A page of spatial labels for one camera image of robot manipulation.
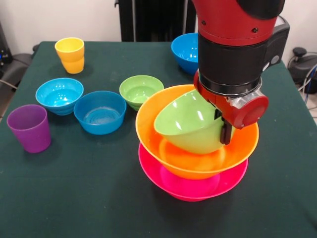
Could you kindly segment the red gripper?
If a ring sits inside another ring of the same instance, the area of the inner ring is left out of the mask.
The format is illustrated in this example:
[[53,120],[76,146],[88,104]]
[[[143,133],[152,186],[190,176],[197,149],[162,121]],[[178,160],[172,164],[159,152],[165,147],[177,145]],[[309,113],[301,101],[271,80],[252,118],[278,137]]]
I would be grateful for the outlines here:
[[232,128],[242,129],[256,123],[266,112],[269,99],[260,88],[241,97],[226,97],[208,91],[199,81],[199,71],[194,76],[195,89],[209,103],[216,107],[214,119],[223,117],[220,142],[228,145],[232,137]]

